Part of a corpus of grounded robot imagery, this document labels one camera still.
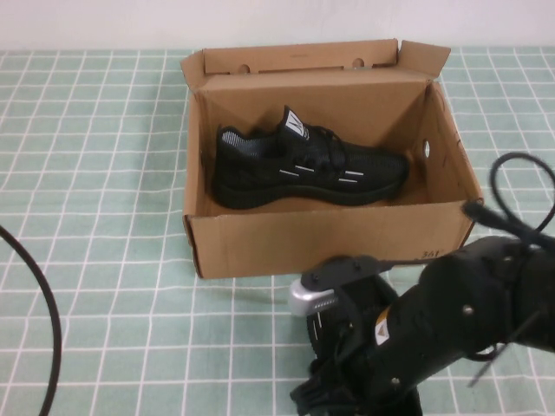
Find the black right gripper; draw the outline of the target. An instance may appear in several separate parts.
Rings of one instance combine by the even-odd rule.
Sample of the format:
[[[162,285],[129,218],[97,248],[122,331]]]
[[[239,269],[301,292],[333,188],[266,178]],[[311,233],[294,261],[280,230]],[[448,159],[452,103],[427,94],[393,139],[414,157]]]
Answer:
[[[379,320],[365,335],[348,321],[308,320],[315,358],[309,378],[290,397],[299,415],[389,415],[390,398],[378,387],[377,349],[390,341],[389,325]]]

